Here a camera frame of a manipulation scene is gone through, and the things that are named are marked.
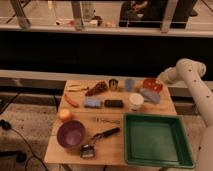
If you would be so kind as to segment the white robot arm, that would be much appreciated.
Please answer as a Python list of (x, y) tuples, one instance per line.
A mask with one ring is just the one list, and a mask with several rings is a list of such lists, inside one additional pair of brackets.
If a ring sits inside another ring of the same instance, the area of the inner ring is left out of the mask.
[(183, 58), (158, 76), (165, 84), (185, 83), (206, 125), (195, 171), (213, 171), (213, 92), (201, 79), (205, 73), (204, 63)]

